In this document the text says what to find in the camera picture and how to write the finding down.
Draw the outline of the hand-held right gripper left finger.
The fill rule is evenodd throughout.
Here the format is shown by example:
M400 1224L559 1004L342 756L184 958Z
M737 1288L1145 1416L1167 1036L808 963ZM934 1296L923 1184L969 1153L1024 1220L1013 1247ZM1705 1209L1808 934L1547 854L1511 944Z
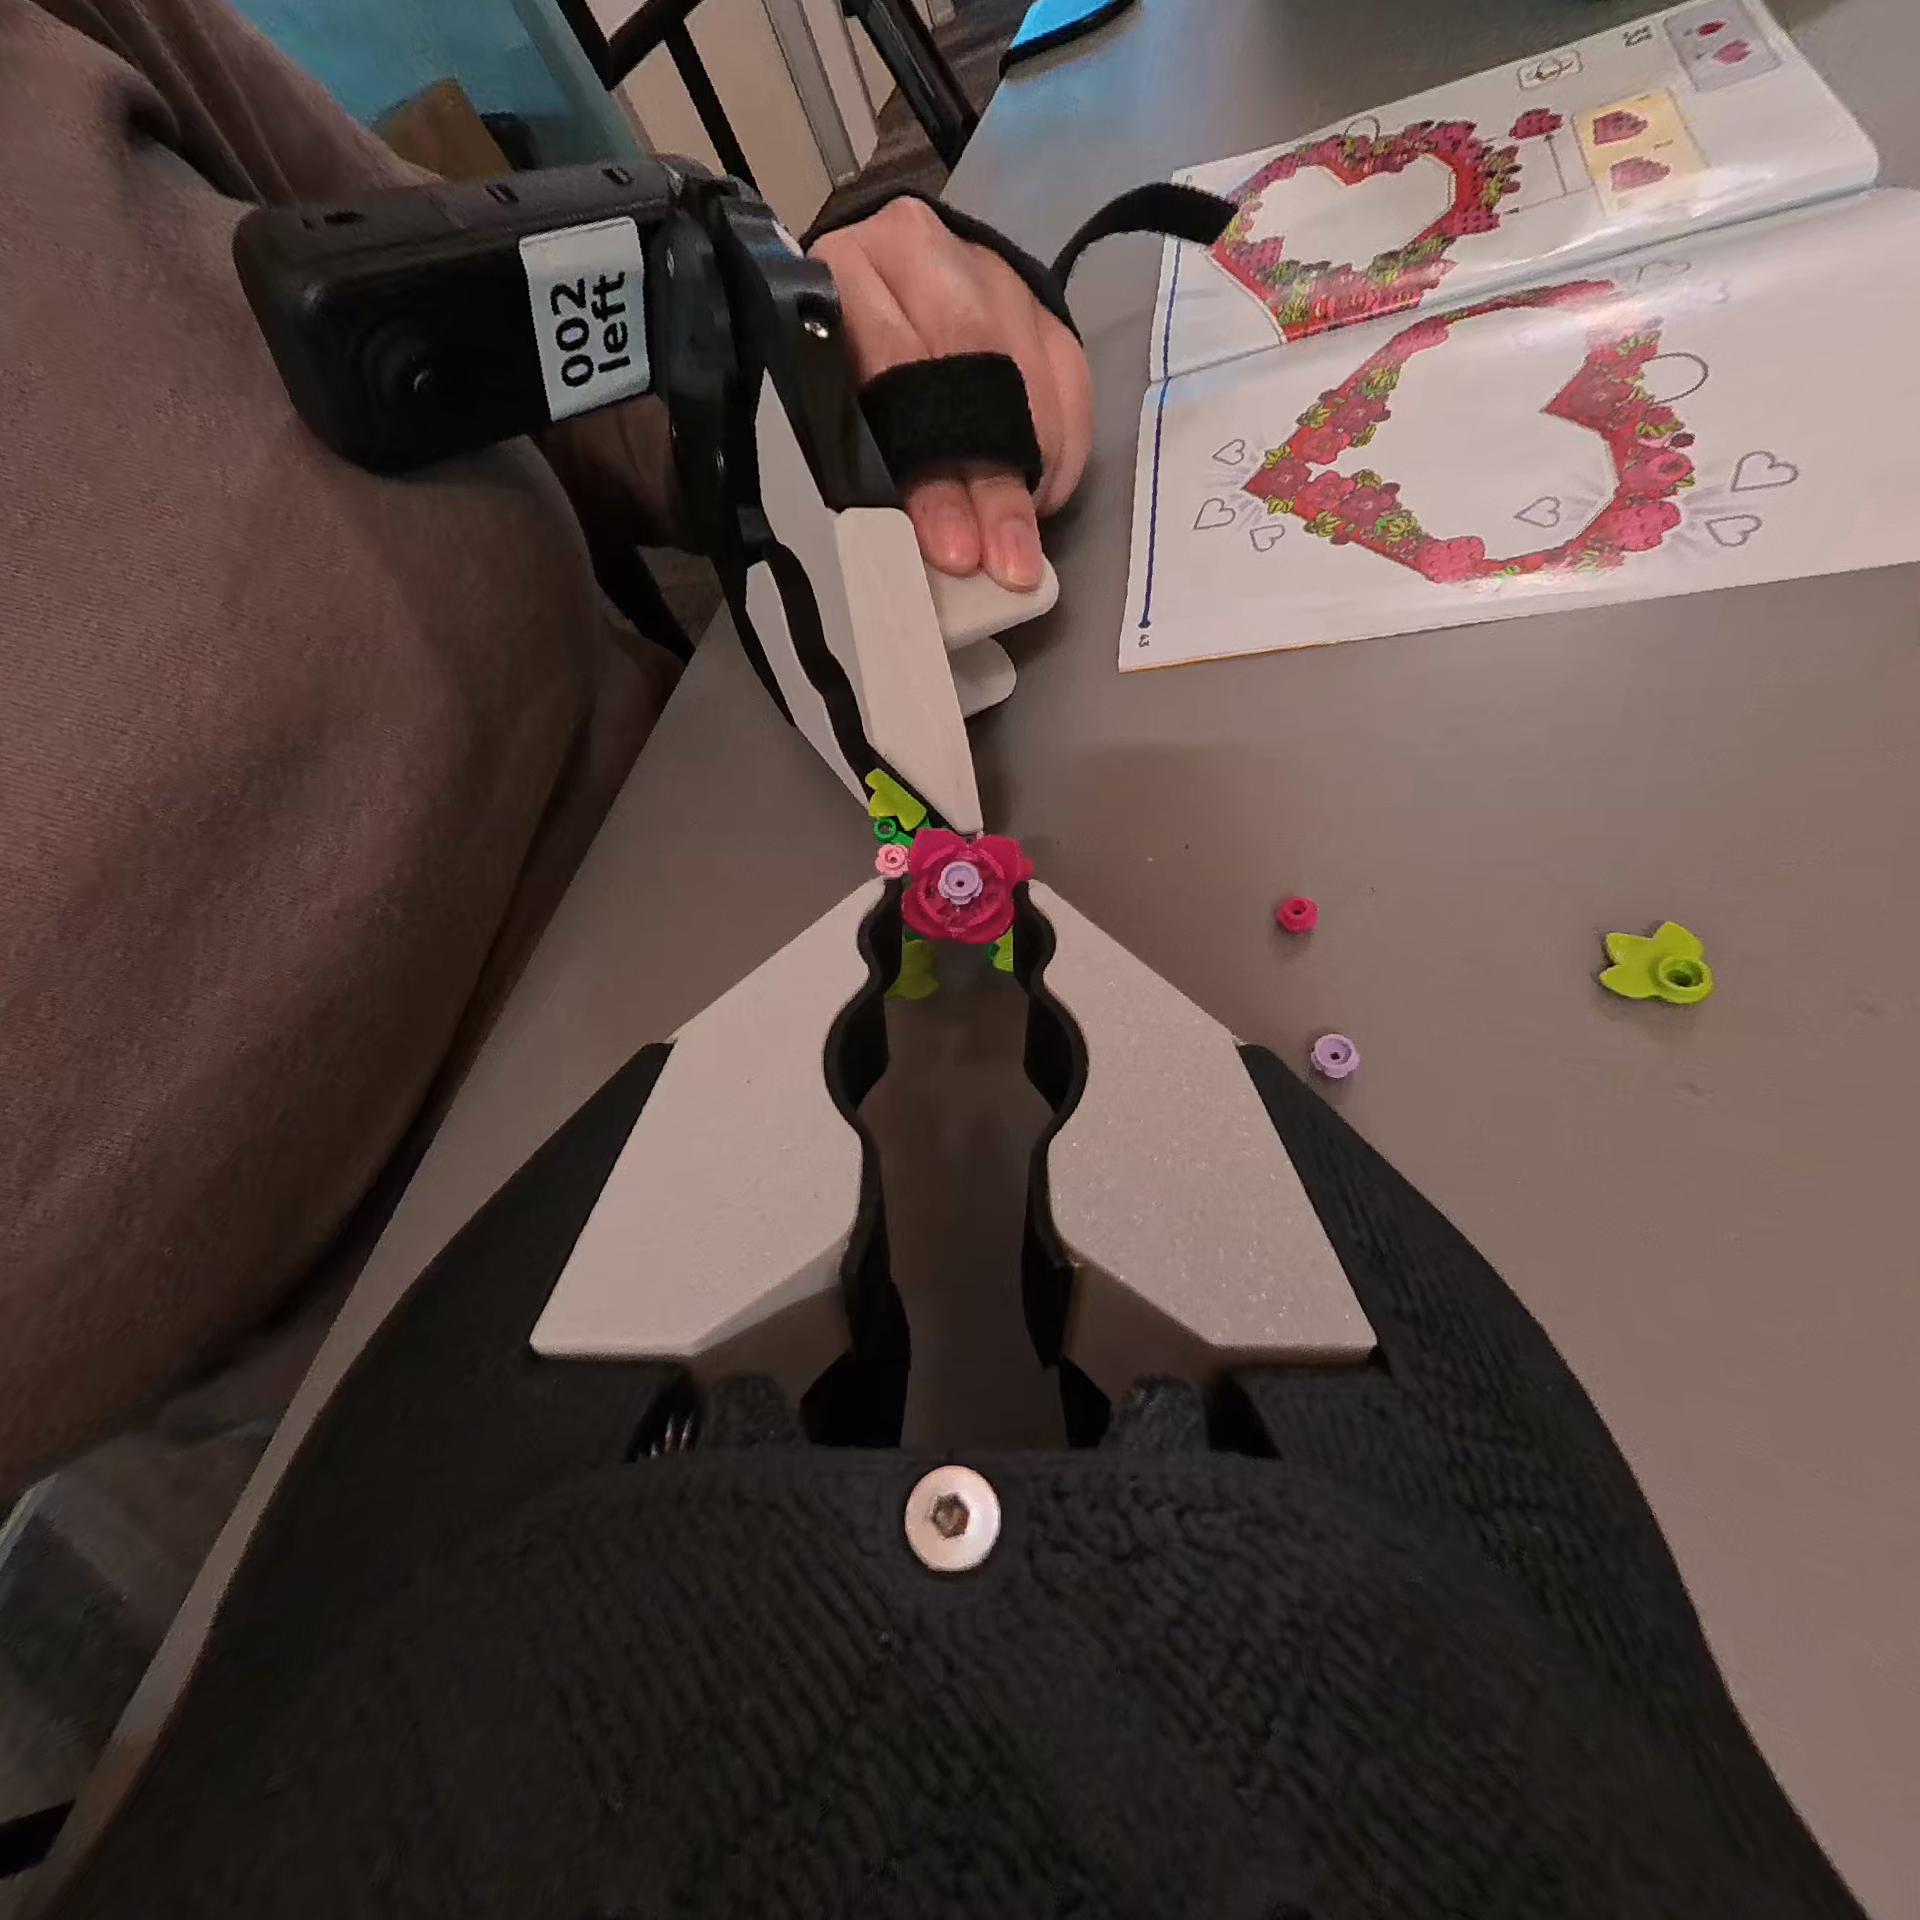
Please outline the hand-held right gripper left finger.
M685 1019L531 1332L701 1391L772 1379L808 1437L894 1448L910 1329L860 1107L888 1065L899 886L864 879Z

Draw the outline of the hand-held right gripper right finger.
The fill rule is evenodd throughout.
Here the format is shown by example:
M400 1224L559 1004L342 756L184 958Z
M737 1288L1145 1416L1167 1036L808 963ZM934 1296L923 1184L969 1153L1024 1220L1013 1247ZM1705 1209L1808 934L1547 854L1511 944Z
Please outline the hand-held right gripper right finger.
M1201 1404L1263 1368L1352 1366L1375 1332L1246 1047L1044 883L1015 905L1025 1083L1022 1309L1068 1445L1139 1382Z

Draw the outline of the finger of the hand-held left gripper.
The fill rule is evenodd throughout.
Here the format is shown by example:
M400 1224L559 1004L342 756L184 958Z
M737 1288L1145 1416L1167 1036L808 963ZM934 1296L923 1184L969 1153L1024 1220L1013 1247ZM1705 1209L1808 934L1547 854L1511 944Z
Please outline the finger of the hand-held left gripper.
M803 563L757 556L741 575L736 631L755 672L827 773L869 811L867 774L883 769L925 803L869 736L855 670L832 646ZM925 803L932 821L939 811Z
M769 377L755 417L757 556L803 563L827 637L855 670L873 748L957 832L983 828L976 768L944 635L910 519L899 507L825 504Z

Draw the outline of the green lego stem with flowers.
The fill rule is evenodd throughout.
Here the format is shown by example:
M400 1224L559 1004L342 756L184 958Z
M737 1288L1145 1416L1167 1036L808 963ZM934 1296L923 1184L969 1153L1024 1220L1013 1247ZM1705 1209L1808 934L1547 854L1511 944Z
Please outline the green lego stem with flowers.
M870 769L867 774L867 788L870 824L878 844L876 872L885 879L895 879L902 886L904 853L913 835L925 824L945 824L936 824L928 805L883 769ZM923 942L902 928L900 965L886 993L900 1001L923 1001L934 993L939 987L936 958L941 947L957 944ZM993 972L1007 975L1015 972L1015 928L993 944L983 944L983 949L987 950Z

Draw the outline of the magenta lego rose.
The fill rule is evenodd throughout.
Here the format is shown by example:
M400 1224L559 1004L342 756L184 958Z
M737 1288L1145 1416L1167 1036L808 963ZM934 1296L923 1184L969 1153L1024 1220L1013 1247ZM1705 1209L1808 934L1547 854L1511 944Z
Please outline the magenta lego rose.
M921 828L902 869L902 928L934 944L993 944L1016 917L1016 889L1032 861L1016 839Z

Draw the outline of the lime lego leaf piece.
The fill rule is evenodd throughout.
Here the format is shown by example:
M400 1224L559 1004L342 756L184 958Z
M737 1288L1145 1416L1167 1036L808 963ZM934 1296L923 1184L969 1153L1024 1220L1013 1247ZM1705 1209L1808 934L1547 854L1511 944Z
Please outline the lime lego leaf piece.
M1597 984L1623 1001L1695 1005L1713 992L1705 944L1675 920L1647 933L1609 931L1599 947Z

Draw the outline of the lego instruction booklet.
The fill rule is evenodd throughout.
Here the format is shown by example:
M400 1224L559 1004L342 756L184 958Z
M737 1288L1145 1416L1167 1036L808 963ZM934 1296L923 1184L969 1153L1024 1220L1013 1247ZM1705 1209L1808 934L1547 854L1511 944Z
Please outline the lego instruction booklet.
M1119 672L1915 563L1915 192L1764 5L1175 182Z

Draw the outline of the person's left hand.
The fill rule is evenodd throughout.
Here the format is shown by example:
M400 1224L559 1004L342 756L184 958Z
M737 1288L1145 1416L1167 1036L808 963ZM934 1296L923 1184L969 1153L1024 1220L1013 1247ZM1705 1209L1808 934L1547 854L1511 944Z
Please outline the person's left hand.
M921 198L819 236L807 253L832 277L855 366L869 385L899 366L972 351L1011 356L1041 456L1040 481L983 461L934 464L902 486L923 560L1032 592L1044 569L1040 525L1086 475L1095 392L1084 344L993 251L956 236Z

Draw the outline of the light blue panel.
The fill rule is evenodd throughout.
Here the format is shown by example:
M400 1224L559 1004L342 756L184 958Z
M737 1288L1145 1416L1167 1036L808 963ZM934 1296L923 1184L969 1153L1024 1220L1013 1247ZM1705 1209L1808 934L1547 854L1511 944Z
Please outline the light blue panel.
M632 132L552 1L240 1L237 12L368 126L451 83L537 165L617 158Z

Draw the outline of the blue object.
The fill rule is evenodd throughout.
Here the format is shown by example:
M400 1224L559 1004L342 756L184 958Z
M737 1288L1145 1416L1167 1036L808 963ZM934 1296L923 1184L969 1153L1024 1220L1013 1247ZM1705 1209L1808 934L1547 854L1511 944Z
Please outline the blue object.
M1134 12L1139 1L1032 1L998 55L998 76L1061 52Z

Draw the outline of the black metal chair frame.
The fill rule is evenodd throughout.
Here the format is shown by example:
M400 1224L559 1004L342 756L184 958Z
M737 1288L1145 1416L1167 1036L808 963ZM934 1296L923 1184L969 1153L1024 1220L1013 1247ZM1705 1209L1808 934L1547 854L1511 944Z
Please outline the black metal chair frame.
M979 112L934 30L956 5L709 1L561 5L614 103L657 152L709 159L813 213L880 149L900 105L941 165Z

